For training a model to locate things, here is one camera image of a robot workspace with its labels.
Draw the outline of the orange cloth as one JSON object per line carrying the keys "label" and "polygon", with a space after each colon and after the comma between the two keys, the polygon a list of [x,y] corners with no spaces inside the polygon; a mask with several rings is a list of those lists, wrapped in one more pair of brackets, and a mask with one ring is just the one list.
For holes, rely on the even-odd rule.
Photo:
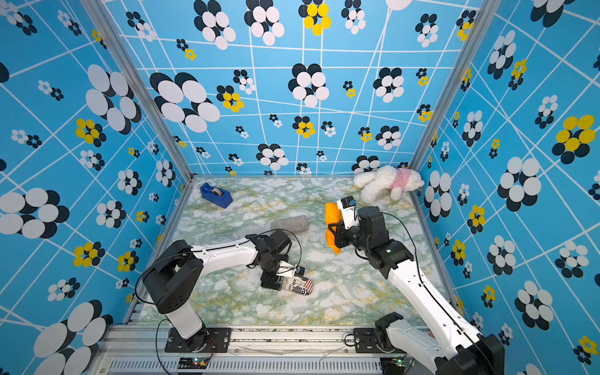
{"label": "orange cloth", "polygon": [[335,203],[327,203],[325,205],[325,222],[326,222],[326,242],[327,246],[332,249],[334,254],[341,253],[341,249],[337,247],[335,239],[339,223],[343,223],[342,212]]}

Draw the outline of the newspaper print eyeglass case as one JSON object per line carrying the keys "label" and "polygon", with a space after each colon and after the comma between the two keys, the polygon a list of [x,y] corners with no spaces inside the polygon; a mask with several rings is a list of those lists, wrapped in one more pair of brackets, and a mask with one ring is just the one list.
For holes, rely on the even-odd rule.
{"label": "newspaper print eyeglass case", "polygon": [[276,276],[280,291],[292,292],[299,295],[311,295],[313,282],[307,277],[285,277]]}

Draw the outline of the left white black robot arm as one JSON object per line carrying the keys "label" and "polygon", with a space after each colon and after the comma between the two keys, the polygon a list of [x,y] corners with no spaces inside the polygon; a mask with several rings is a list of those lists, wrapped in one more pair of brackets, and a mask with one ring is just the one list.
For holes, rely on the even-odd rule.
{"label": "left white black robot arm", "polygon": [[292,235],[290,231],[275,229],[212,248],[177,240],[142,273],[136,284],[145,287],[150,303],[167,318],[181,339],[203,345],[208,331],[190,302],[202,276],[232,267],[259,268],[263,288],[299,295],[312,293],[313,282],[304,276],[304,269],[288,261]]}

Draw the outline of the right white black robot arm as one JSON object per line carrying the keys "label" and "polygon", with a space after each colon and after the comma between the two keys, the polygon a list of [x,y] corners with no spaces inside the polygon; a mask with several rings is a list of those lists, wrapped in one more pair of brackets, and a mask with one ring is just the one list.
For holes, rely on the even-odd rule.
{"label": "right white black robot arm", "polygon": [[417,254],[391,238],[376,206],[324,209],[326,241],[334,251],[351,246],[409,300],[429,334],[398,313],[376,321],[375,336],[385,352],[404,351],[434,374],[503,374],[506,353],[494,335],[484,336],[444,298],[418,265]]}

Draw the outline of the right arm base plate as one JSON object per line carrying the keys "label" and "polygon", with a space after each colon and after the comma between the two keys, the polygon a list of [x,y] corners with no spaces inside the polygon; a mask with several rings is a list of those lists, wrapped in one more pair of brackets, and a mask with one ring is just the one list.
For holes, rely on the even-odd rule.
{"label": "right arm base plate", "polygon": [[354,348],[359,354],[394,354],[402,357],[406,352],[399,348],[394,348],[389,342],[386,342],[384,331],[381,328],[355,328],[352,333],[354,339]]}

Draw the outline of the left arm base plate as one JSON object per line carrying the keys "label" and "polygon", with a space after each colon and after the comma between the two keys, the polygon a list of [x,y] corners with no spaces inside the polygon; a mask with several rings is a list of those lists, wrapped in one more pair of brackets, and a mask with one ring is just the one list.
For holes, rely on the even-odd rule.
{"label": "left arm base plate", "polygon": [[204,327],[184,339],[173,327],[169,330],[166,353],[226,353],[231,342],[231,328]]}

